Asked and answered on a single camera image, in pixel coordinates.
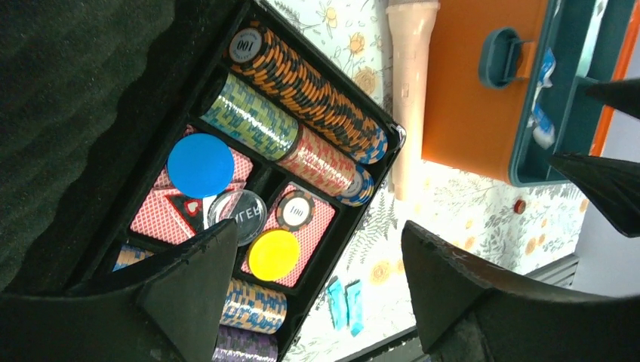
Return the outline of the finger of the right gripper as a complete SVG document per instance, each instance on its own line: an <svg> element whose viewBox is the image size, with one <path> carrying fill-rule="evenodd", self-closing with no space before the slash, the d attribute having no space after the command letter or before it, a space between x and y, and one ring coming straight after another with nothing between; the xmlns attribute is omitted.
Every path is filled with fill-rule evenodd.
<svg viewBox="0 0 640 362"><path fill-rule="evenodd" d="M622 235L639 236L639 163L555 153L549 164L576 185Z"/></svg>
<svg viewBox="0 0 640 362"><path fill-rule="evenodd" d="M639 78L599 82L586 89L586 95L639 119Z"/></svg>

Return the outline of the teal tube pair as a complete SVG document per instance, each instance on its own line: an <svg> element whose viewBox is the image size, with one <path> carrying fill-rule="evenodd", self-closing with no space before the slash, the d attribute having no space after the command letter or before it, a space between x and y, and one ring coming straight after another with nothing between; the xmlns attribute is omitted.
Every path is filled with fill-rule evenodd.
<svg viewBox="0 0 640 362"><path fill-rule="evenodd" d="M338 277L330 279L325 294L334 330L347 330L356 337L365 328L362 280L344 285Z"/></svg>

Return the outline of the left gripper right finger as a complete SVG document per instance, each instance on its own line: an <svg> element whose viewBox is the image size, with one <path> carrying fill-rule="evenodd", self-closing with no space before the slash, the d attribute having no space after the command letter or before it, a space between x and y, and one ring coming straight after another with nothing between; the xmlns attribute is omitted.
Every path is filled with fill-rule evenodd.
<svg viewBox="0 0 640 362"><path fill-rule="evenodd" d="M415 222L402 255L422 349L436 361L637 361L639 298L546 284Z"/></svg>

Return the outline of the small blue sachets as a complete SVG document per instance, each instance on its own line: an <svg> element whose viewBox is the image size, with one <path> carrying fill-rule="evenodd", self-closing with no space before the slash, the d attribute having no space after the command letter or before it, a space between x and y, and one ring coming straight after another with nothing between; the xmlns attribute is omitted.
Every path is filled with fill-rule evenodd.
<svg viewBox="0 0 640 362"><path fill-rule="evenodd" d="M547 93L546 90L552 87L551 76L555 68L555 56L552 50L547 48L543 55L534 102L528 120L534 142L542 149L548 149L555 143L555 125L543 110L544 96Z"/></svg>

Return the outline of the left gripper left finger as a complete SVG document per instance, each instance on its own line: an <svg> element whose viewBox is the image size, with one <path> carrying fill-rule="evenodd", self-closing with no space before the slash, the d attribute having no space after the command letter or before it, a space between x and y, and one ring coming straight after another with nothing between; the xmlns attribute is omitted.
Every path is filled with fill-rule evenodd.
<svg viewBox="0 0 640 362"><path fill-rule="evenodd" d="M1 295L3 361L209 361L237 251L227 219L51 295Z"/></svg>

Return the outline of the teal divided tray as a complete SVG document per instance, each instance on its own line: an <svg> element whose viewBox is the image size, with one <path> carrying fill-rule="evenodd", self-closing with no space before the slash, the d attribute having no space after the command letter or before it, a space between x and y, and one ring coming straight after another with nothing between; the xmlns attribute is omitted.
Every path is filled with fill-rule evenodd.
<svg viewBox="0 0 640 362"><path fill-rule="evenodd" d="M585 95L597 81L610 81L623 63L626 37L637 17L637 1L544 1L540 28L532 34L509 24L485 38L478 78L493 95L516 92L514 144L505 181L512 186L564 183L548 158L560 152L593 154L602 107ZM539 147L528 126L543 55L556 59L543 110L555 125L555 143Z"/></svg>

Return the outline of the orange medicine box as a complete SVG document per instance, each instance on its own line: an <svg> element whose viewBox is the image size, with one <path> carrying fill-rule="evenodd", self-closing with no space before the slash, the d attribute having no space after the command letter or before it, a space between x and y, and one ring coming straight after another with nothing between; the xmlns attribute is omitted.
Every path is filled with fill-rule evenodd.
<svg viewBox="0 0 640 362"><path fill-rule="evenodd" d="M532 34L540 28L544 1L444 1L432 33L426 92L422 156L506 183L507 158L514 144L516 119L509 101L515 91L493 95L478 78L487 35L515 25ZM612 80L622 78L635 47L639 8L626 37L623 63ZM612 112L600 102L602 117L593 154L604 148Z"/></svg>

